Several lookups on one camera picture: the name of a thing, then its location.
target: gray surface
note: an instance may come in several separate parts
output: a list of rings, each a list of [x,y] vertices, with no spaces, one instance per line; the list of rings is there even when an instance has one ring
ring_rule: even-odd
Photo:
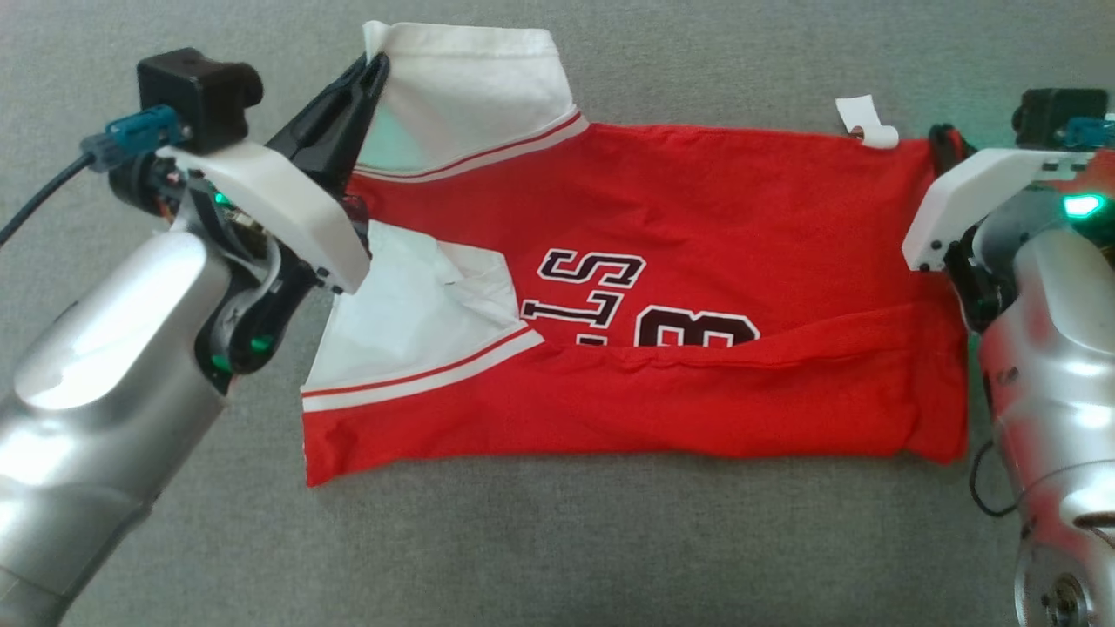
[[[1027,87],[1115,87],[1104,0],[0,0],[0,219],[135,109],[139,58],[193,45],[250,61],[266,138],[359,54],[371,18],[549,28],[588,115],[620,123],[835,132],[831,98],[870,91],[902,132],[951,120],[986,145],[1010,138]],[[58,194],[0,252],[0,375],[155,226],[90,174]],[[1012,620],[1017,521],[976,511],[963,464],[458,460],[309,491],[298,385],[324,318],[316,298],[240,384],[67,625]]]

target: clothing tag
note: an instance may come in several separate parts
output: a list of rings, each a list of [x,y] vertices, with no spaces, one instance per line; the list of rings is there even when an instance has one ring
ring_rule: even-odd
[[[879,120],[871,94],[857,98],[836,98],[836,110],[849,135],[859,137],[863,145],[890,149],[899,145],[899,132]]]

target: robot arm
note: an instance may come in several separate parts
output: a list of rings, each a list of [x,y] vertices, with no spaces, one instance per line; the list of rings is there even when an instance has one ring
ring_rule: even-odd
[[[911,269],[949,274],[981,334],[995,443],[1022,521],[1024,626],[1115,625],[1115,271],[1101,252],[1115,218],[1085,216],[1043,186],[1092,157],[976,153],[934,182],[903,242]]]
[[[139,65],[145,106],[178,112],[190,141],[110,182],[171,230],[66,311],[0,401],[0,627],[57,625],[308,291],[355,291],[367,272],[367,214],[341,194],[386,57],[357,60],[270,147],[243,139],[242,112],[202,115],[206,89],[261,89],[230,67],[191,49]]]

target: garment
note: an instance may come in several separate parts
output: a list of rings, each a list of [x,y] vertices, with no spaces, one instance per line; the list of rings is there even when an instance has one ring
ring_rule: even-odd
[[[374,257],[303,387],[311,485],[452,455],[962,453],[959,306],[901,253],[924,141],[590,124],[545,31],[366,35],[392,61],[349,190]]]

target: cable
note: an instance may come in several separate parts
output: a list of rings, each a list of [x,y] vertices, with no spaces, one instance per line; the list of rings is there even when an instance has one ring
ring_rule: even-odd
[[[1002,518],[1002,517],[1005,517],[1005,515],[1014,512],[1015,510],[1017,510],[1018,509],[1018,502],[1016,501],[1016,502],[1011,503],[1010,507],[1007,507],[1007,508],[1001,509],[1001,510],[992,510],[991,508],[987,507],[987,503],[985,503],[983,499],[980,498],[979,491],[976,490],[976,475],[979,473],[979,464],[980,464],[980,462],[983,461],[983,455],[987,455],[987,452],[990,451],[991,446],[993,446],[993,445],[995,445],[995,442],[991,441],[991,440],[988,440],[983,444],[983,446],[980,447],[979,452],[976,453],[976,459],[972,461],[972,471],[968,475],[968,490],[971,491],[971,493],[972,493],[972,501],[976,501],[976,507],[979,508],[981,512],[986,513],[987,515],[989,515],[991,518]]]
[[[83,154],[77,161],[71,163],[69,167],[59,172],[58,176],[55,176],[49,183],[43,185],[37,194],[31,196],[31,200],[27,201],[27,204],[16,212],[14,218],[4,224],[3,229],[0,229],[0,247],[8,243],[8,240],[16,234],[16,230],[22,226],[23,222],[27,222],[27,219],[30,218],[31,214],[35,213],[35,211],[39,209],[39,206],[41,206],[47,199],[50,197],[50,194],[54,194],[70,179],[77,176],[78,172],[81,172],[86,167],[93,165],[93,162],[94,156],[91,154]]]

